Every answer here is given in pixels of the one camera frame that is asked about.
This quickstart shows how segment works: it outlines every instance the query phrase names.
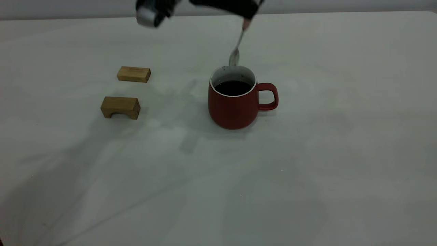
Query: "table surface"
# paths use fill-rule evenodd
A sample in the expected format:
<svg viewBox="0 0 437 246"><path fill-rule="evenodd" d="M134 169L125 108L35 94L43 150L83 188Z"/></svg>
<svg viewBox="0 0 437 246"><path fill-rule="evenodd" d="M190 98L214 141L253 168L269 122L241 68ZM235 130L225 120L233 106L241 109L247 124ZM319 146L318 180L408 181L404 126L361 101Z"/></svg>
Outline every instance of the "table surface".
<svg viewBox="0 0 437 246"><path fill-rule="evenodd" d="M240 64L279 106L229 131L208 78L240 28L0 22L5 246L436 245L437 15L257 16ZM137 97L138 119L104 118L105 96Z"/></svg>

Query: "red mug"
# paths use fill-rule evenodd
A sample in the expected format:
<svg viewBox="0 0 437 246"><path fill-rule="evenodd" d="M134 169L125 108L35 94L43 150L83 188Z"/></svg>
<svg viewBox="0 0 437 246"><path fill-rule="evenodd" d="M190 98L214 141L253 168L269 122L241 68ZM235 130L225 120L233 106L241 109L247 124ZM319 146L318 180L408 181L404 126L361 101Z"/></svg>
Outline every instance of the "red mug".
<svg viewBox="0 0 437 246"><path fill-rule="evenodd" d="M215 87L226 81L243 81L252 88L242 95L225 95L218 92ZM259 91L273 92L274 102L260 103ZM223 128L230 130L245 128L255 120L259 110L273 110L277 104L276 87L270 83L258 84L257 77L247 67L223 66L214 71L209 79L209 115Z"/></svg>

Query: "mug handle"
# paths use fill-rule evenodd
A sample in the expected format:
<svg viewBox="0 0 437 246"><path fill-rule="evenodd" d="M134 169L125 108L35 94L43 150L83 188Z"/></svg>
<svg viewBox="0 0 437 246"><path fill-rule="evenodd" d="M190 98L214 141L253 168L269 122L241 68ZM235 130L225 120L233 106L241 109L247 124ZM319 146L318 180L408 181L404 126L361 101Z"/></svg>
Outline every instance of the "mug handle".
<svg viewBox="0 0 437 246"><path fill-rule="evenodd" d="M261 83L258 84L258 91L271 91L274 95L274 101L272 103L260 103L258 105L259 110L273 110L277 107L279 102L279 98L277 96L277 89L273 84L270 83Z"/></svg>

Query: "metal spoon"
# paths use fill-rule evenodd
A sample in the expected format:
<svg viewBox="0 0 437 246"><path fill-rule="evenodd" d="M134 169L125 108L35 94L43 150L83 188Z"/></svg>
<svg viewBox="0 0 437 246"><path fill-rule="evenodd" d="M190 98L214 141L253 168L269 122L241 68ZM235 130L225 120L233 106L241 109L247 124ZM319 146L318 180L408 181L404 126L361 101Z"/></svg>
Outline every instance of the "metal spoon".
<svg viewBox="0 0 437 246"><path fill-rule="evenodd" d="M240 60L240 51L238 50L238 46L240 46L241 40L243 39L243 34L244 34L244 29L241 31L237 46L232 51L231 56L229 57L229 65L230 66L238 65L238 61Z"/></svg>

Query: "white mug rim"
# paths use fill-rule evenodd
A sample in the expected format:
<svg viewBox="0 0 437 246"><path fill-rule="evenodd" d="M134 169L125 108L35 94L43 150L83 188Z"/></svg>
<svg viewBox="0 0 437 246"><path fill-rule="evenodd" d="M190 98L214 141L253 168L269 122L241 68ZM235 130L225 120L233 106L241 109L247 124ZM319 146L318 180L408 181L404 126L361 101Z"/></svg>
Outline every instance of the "white mug rim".
<svg viewBox="0 0 437 246"><path fill-rule="evenodd" d="M221 67L217 68L216 70L214 70L214 72L212 73L211 77L209 78L209 85L211 86L211 88L212 88L212 89L213 89L217 94L222 95L222 96L225 96L225 97L242 97L242 96L245 96L245 95L249 94L251 91L253 91L253 90L255 89L256 85L258 84L258 79L257 79L257 76L255 75L255 73L254 73L252 70L250 70L249 68L245 67L245 66L240 66L240 65L238 65L238 66L235 66L235 67L243 67L243 68L246 68L247 70L249 70L249 71L252 73L253 77L255 78L255 81L254 81L254 83L253 83L252 88L251 88L248 92L246 92L246 93L244 93L244 94L241 94L241 95L238 95L238 96L230 96L230 95L225 95L225 94L222 94L222 93L218 92L218 91L214 88L214 86L212 85L212 77L214 76L215 73L217 73L218 70L223 69L224 67L230 67L230 66L221 66Z"/></svg>

